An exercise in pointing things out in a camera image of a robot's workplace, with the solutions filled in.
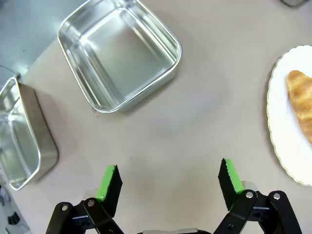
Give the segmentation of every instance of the bolt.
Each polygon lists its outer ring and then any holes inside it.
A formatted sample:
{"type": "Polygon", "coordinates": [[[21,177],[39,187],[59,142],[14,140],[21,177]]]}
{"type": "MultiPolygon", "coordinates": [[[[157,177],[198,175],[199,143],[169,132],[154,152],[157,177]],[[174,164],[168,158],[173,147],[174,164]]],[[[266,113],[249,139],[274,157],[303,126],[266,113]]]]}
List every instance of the bolt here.
{"type": "Polygon", "coordinates": [[[94,204],[95,204],[95,202],[93,200],[88,201],[88,206],[93,206],[94,204]]]}
{"type": "Polygon", "coordinates": [[[276,199],[276,200],[279,200],[279,199],[281,198],[280,194],[277,194],[277,193],[274,194],[273,197],[274,197],[274,199],[276,199]]]}
{"type": "Polygon", "coordinates": [[[247,198],[252,198],[254,195],[253,195],[253,193],[252,192],[247,192],[246,193],[246,197],[247,198]]]}
{"type": "Polygon", "coordinates": [[[62,211],[66,211],[68,209],[68,205],[63,205],[62,206],[62,211]]]}

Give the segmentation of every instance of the metal container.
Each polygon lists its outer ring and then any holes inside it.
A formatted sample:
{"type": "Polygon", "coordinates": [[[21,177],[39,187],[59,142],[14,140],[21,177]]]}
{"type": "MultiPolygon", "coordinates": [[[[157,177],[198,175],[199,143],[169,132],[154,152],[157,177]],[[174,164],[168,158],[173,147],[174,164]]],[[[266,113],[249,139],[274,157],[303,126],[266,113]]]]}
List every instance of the metal container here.
{"type": "Polygon", "coordinates": [[[57,159],[35,91],[10,78],[0,92],[0,163],[10,186],[20,190],[57,159]]]}
{"type": "Polygon", "coordinates": [[[138,0],[87,1],[62,23],[58,40],[88,102],[103,113],[137,103],[172,79],[182,53],[138,0]]]}

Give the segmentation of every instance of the stainless steel tray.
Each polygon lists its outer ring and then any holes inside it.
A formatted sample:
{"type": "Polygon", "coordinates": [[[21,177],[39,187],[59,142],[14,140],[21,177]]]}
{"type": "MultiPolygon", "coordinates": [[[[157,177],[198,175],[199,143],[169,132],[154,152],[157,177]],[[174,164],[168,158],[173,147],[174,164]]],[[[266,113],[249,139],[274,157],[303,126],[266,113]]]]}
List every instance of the stainless steel tray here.
{"type": "Polygon", "coordinates": [[[20,190],[57,159],[35,91],[10,78],[0,92],[0,163],[10,186],[20,190]]]}
{"type": "Polygon", "coordinates": [[[88,102],[104,113],[172,79],[182,53],[177,38],[138,0],[87,1],[62,23],[58,40],[88,102]]]}

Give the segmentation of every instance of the table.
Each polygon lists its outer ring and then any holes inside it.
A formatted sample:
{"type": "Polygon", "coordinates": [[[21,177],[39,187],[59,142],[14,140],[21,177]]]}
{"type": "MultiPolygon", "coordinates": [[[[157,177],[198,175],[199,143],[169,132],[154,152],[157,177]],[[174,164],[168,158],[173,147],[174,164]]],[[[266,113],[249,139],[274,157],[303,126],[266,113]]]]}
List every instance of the table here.
{"type": "MultiPolygon", "coordinates": [[[[269,138],[266,96],[272,68],[312,39],[312,2],[144,0],[180,40],[175,79],[128,112],[95,112],[55,40],[23,77],[35,88],[59,149],[57,165],[13,197],[34,234],[55,205],[76,205],[108,165],[123,180],[115,221],[125,233],[198,227],[213,232],[226,206],[217,175],[233,160],[242,180],[288,195],[303,233],[312,189],[279,164],[269,138]]],[[[248,223],[243,233],[262,233],[248,223]]]]}

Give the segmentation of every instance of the bread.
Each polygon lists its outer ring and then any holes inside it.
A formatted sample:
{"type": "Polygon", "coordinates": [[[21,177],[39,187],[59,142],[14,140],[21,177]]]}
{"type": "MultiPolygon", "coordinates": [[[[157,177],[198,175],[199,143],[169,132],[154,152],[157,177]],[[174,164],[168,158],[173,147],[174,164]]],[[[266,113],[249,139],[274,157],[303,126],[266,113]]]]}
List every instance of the bread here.
{"type": "Polygon", "coordinates": [[[312,144],[312,78],[300,71],[291,71],[286,83],[300,127],[312,144]]]}

